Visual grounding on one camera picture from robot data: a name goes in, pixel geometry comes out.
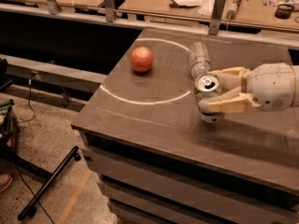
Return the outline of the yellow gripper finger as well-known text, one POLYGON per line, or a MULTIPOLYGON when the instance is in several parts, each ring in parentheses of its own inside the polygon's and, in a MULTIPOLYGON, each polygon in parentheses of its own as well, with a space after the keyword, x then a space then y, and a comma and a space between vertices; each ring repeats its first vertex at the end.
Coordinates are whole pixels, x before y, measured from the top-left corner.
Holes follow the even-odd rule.
POLYGON ((205 97, 198 104, 208 113, 234 114, 252 109, 254 101, 251 93, 244 93, 240 87, 236 87, 219 96, 205 97))
POLYGON ((237 87, 241 87, 247 79, 247 75, 250 73, 250 70, 243 67, 231 67, 221 70, 214 70, 213 74, 217 75, 223 86, 227 90, 232 90, 237 87))

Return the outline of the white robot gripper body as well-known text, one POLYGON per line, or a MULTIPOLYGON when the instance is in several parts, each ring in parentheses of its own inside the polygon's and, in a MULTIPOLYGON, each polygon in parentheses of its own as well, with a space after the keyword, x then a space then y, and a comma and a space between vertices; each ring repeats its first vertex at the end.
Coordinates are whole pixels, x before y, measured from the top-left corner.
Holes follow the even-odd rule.
POLYGON ((283 111, 295 106, 295 67, 285 63, 262 64, 247 75, 246 93, 262 111, 283 111))

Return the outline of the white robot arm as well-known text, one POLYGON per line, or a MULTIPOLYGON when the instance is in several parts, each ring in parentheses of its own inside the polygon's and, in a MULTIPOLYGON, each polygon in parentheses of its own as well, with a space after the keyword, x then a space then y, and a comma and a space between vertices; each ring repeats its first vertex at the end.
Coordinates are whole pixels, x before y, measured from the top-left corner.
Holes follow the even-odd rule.
POLYGON ((265 63, 253 70, 232 67, 215 70, 225 89, 221 95, 203 98, 207 112, 243 113, 252 108, 283 111, 299 106, 299 66, 265 63))

